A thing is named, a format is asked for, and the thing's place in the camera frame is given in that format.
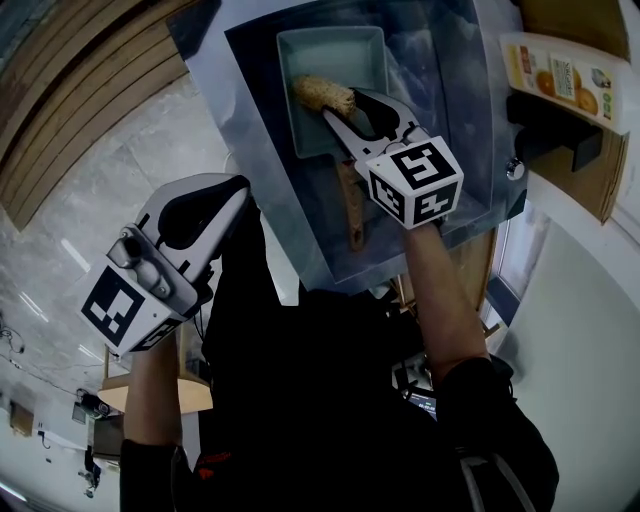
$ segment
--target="white wall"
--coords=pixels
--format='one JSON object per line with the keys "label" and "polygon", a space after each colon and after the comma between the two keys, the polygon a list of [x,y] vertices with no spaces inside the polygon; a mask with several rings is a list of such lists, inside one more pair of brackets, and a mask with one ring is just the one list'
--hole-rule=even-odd
{"label": "white wall", "polygon": [[556,457],[554,510],[624,509],[640,489],[640,312],[555,224],[500,354]]}
{"label": "white wall", "polygon": [[84,452],[49,443],[45,450],[39,437],[15,434],[9,418],[0,410],[0,481],[27,497],[69,512],[116,512],[119,510],[119,475],[103,470],[93,499],[84,496],[87,483]]}

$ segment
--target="kitchen counter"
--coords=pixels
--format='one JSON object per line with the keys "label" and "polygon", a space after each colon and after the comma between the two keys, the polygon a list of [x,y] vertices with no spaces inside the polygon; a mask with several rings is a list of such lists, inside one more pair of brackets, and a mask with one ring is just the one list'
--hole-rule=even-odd
{"label": "kitchen counter", "polygon": [[307,289],[356,293],[406,271],[402,228],[369,203],[365,249],[350,251],[332,159],[295,156],[275,41],[283,30],[336,25],[384,29],[390,94],[445,138],[465,172],[459,207],[443,226],[449,247],[521,211],[526,179],[506,177],[517,129],[506,120],[497,40],[521,26],[508,0],[234,0],[222,3],[195,54],[183,52]]}

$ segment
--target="white panel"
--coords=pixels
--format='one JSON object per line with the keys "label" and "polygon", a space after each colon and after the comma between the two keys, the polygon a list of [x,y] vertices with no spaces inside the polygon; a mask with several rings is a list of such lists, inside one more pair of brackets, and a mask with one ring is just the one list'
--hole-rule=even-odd
{"label": "white panel", "polygon": [[556,512],[620,511],[640,487],[640,312],[557,225],[499,355],[560,471]]}

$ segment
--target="gray floor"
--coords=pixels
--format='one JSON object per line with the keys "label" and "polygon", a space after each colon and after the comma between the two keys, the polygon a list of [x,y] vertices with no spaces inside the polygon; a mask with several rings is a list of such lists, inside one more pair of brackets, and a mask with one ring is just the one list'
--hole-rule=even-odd
{"label": "gray floor", "polygon": [[[0,311],[26,346],[24,354],[16,354],[0,340],[5,397],[19,388],[40,397],[100,388],[104,348],[75,313],[78,281],[157,187],[191,174],[221,172],[226,156],[205,102],[186,76],[99,140],[23,232],[0,209]],[[234,167],[231,158],[227,171],[237,171]],[[278,293],[284,304],[295,304],[296,273],[267,225],[265,233]],[[13,344],[17,349],[18,337]],[[112,367],[112,374],[125,371]]]}

